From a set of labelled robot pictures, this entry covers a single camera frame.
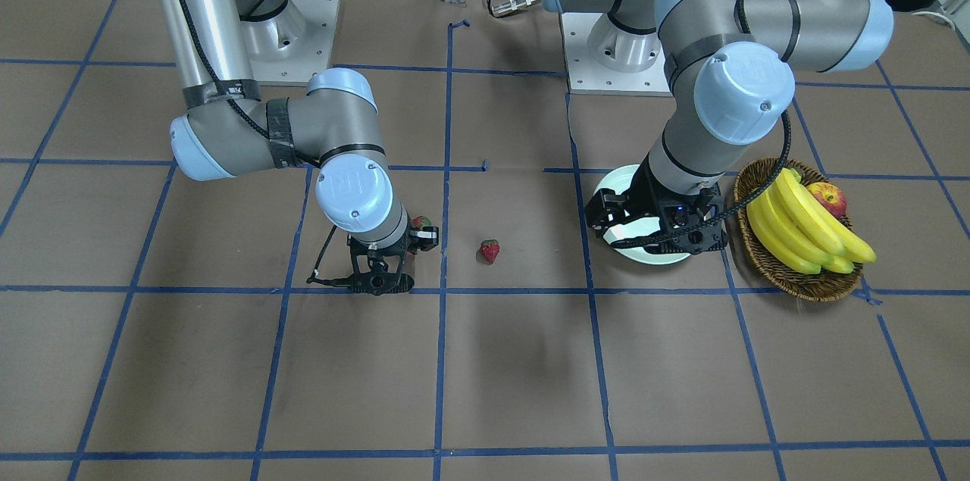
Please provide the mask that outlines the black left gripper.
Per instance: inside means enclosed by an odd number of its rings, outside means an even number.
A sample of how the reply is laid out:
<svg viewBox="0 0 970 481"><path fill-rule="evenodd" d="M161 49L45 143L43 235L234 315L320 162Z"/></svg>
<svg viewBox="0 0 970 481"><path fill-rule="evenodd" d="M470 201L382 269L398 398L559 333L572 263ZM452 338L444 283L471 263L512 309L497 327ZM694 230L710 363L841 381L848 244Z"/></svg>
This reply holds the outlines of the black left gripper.
<svg viewBox="0 0 970 481"><path fill-rule="evenodd" d="M658 217L659 230L645 237L646 244L630 248L644 248L651 254L686 252L698 255L707 251L721 251L728 245L723 224L707 224L724 210L724 198L718 185L708 184L695 195L668 190L655 177L647 177L643 170L635 170L626 191L596 189L584 208L588 228L603 237L611 226L630 224L644 217Z"/></svg>

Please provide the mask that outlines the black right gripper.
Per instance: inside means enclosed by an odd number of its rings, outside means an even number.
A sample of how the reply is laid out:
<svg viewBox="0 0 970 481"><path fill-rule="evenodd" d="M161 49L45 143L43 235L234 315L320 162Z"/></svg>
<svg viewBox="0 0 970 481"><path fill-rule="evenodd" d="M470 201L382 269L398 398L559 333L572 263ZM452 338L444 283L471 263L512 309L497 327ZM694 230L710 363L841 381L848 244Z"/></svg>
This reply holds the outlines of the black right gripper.
<svg viewBox="0 0 970 481"><path fill-rule="evenodd" d="M349 237L353 267L350 290L371 295L409 292L415 278L403 271L406 255L432 250L439 245L439 239L439 228L408 228L398 242L384 248L368 246Z"/></svg>

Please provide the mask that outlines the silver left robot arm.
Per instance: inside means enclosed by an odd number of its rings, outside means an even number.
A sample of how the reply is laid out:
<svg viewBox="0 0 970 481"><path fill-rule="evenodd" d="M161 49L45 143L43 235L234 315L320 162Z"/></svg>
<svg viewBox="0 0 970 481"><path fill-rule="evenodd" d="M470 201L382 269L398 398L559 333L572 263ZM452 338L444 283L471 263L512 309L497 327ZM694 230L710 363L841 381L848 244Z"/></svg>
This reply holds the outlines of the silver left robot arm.
<svg viewBox="0 0 970 481"><path fill-rule="evenodd" d="M604 13L622 33L658 36L676 111L627 190L586 206L598 236L659 219L658 232L617 249L691 255L724 247L718 181L749 144L786 119L795 70L860 70L893 36L885 0L543 0L553 12Z"/></svg>

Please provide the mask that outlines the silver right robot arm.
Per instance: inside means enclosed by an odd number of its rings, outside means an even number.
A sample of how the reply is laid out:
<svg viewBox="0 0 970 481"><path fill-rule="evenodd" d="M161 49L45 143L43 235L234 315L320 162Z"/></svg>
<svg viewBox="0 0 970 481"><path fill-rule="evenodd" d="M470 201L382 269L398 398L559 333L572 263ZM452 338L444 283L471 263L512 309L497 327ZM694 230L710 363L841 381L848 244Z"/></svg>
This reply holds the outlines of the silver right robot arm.
<svg viewBox="0 0 970 481"><path fill-rule="evenodd" d="M187 111L171 147L191 180L310 164L353 273L309 283L372 295L415 285L405 260L439 243L394 191L367 78L330 66L337 0L161 0Z"/></svg>

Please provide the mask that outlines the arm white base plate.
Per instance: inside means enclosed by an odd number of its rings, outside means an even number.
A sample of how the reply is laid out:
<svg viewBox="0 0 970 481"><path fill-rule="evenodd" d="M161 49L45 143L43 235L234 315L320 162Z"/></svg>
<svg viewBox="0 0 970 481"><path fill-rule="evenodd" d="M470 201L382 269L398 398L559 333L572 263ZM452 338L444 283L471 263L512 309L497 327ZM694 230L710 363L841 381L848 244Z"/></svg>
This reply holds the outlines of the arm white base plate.
<svg viewBox="0 0 970 481"><path fill-rule="evenodd" d="M340 0L289 0L274 17L240 23L254 80L299 86L330 69L339 11Z"/></svg>
<svg viewBox="0 0 970 481"><path fill-rule="evenodd" d="M562 13L560 20L573 95L672 96L655 33L621 31L605 13Z"/></svg>

